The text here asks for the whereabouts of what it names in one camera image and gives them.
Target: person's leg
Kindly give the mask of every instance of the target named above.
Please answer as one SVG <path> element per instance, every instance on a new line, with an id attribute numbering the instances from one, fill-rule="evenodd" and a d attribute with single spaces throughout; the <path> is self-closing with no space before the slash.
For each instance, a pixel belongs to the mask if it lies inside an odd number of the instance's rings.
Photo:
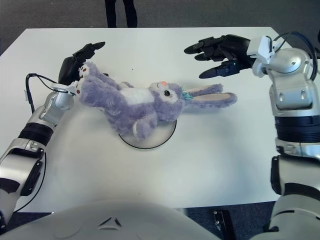
<path id="1" fill-rule="evenodd" d="M 116 28 L 116 0 L 104 0 L 108 28 Z"/>
<path id="2" fill-rule="evenodd" d="M 128 28 L 136 28 L 138 25 L 137 12 L 134 5 L 134 0 L 123 0 L 126 24 Z"/>

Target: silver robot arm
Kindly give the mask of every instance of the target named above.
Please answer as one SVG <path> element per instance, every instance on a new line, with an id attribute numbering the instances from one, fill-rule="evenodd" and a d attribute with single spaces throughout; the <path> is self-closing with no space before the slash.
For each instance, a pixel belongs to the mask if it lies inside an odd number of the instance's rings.
<path id="1" fill-rule="evenodd" d="M 252 240 L 320 239 L 320 102 L 309 78 L 311 60 L 297 48 L 276 47 L 269 58 L 259 55 L 254 48 L 265 41 L 251 40 L 247 53 L 256 57 L 254 75 L 264 72 L 272 80 L 269 95 L 280 155 L 272 158 L 271 185 L 281 197 L 273 207 L 269 232 Z"/>
<path id="2" fill-rule="evenodd" d="M 298 32 L 290 34 L 301 38 Z M 275 119 L 276 149 L 271 162 L 271 185 L 281 195 L 276 201 L 268 231 L 252 240 L 320 239 L 320 102 L 313 82 L 317 59 L 297 48 L 281 49 L 268 36 L 246 39 L 235 35 L 206 38 L 184 50 L 196 60 L 219 62 L 200 78 L 230 76 L 252 68 L 257 77 L 272 81 L 270 102 Z"/>
<path id="3" fill-rule="evenodd" d="M 75 85 L 53 84 L 59 91 L 50 93 L 38 107 L 18 138 L 0 158 L 0 223 L 8 223 L 20 196 L 29 196 L 39 179 L 46 146 L 60 119 L 74 105 Z"/>

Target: stuffed bunny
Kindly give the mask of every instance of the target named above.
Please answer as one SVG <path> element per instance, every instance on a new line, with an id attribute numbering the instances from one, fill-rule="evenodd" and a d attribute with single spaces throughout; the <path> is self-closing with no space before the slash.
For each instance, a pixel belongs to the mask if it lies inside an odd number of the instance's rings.
<path id="1" fill-rule="evenodd" d="M 221 93 L 215 84 L 183 91 L 175 83 L 152 83 L 148 88 L 116 83 L 86 62 L 79 69 L 77 94 L 84 105 L 100 108 L 120 135 L 133 133 L 138 139 L 150 136 L 159 122 L 175 121 L 185 107 L 225 108 L 237 101 L 234 93 Z"/>

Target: bunny ear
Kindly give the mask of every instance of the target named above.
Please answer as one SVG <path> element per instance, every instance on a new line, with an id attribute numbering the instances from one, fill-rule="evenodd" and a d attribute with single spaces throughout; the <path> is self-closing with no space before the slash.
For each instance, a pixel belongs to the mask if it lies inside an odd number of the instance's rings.
<path id="1" fill-rule="evenodd" d="M 213 93 L 195 96 L 192 99 L 186 99 L 185 105 L 201 109 L 206 108 L 226 108 L 237 101 L 234 93 Z"/>
<path id="2" fill-rule="evenodd" d="M 185 99 L 189 99 L 190 97 L 197 97 L 197 96 L 208 95 L 208 94 L 216 94 L 216 93 L 221 93 L 222 91 L 223 91 L 222 84 L 213 84 L 213 85 L 209 85 L 209 86 L 188 89 L 188 90 L 184 91 L 182 94 L 183 94 L 183 96 L 186 96 Z"/>

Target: bunny eye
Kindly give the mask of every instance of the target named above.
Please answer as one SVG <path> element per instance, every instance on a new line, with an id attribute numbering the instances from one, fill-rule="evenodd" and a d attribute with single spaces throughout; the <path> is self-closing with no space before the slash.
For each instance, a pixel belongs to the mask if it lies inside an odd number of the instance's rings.
<path id="1" fill-rule="evenodd" d="M 164 91 L 164 95 L 165 95 L 166 97 L 169 97 L 169 96 L 170 96 L 170 92 L 169 92 L 168 90 L 165 90 L 165 91 Z"/>

